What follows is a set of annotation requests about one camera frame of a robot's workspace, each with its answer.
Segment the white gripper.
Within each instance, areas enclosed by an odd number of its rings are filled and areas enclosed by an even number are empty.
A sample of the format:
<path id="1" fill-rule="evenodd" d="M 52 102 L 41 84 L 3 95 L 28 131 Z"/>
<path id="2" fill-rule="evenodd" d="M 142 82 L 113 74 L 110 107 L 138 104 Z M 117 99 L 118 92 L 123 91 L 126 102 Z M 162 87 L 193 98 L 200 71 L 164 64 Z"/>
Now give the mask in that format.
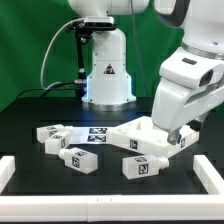
<path id="1" fill-rule="evenodd" d="M 168 133 L 167 142 L 180 143 L 180 129 L 193 120 L 203 122 L 206 115 L 224 102 L 224 81 L 190 89 L 162 78 L 152 109 L 153 124 Z"/>

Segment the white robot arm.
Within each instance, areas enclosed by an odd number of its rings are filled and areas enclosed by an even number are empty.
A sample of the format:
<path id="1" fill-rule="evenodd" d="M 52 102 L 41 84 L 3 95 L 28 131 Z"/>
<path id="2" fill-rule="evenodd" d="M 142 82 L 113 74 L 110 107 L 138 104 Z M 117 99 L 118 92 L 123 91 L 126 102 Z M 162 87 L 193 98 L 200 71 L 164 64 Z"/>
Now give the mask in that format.
<path id="1" fill-rule="evenodd" d="M 224 103 L 224 0 L 68 0 L 93 32 L 93 70 L 83 100 L 113 107 L 135 99 L 125 68 L 125 36 L 115 15 L 143 12 L 149 4 L 161 23 L 181 28 L 181 46 L 160 67 L 151 119 L 175 145 L 188 124 L 201 129 L 210 110 Z"/>

